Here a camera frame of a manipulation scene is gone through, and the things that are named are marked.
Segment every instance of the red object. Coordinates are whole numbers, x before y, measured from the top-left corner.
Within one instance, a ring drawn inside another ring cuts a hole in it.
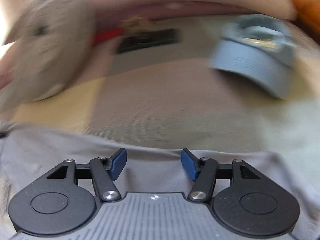
[[[112,38],[115,38],[115,37],[123,35],[123,34],[124,34],[123,29],[113,29],[113,30],[105,31],[103,33],[97,33],[94,36],[93,45],[97,45],[103,41],[110,40]]]

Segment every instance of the light blue baseball cap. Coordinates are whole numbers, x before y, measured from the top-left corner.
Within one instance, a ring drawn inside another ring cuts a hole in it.
[[[285,98],[294,48],[290,31],[282,21],[262,14],[244,15],[224,27],[210,65],[245,76],[273,97]]]

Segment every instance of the gray gripper base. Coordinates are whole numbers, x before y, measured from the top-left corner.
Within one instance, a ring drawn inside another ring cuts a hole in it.
[[[88,224],[67,235],[35,237],[17,233],[12,238],[40,239],[252,240],[228,231],[215,221],[206,205],[188,202],[181,193],[128,193],[119,202],[104,203]],[[286,234],[272,240],[293,237]]]

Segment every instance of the hat brim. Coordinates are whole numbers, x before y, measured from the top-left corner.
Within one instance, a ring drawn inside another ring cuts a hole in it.
[[[292,69],[257,48],[223,40],[213,53],[210,65],[249,78],[275,98],[283,99],[289,93]]]

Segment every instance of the silver bolt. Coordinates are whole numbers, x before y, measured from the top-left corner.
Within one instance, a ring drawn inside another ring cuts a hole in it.
[[[194,191],[190,194],[193,199],[204,199],[207,195],[202,191]]]
[[[115,199],[118,197],[118,193],[113,190],[108,190],[102,194],[105,199]]]

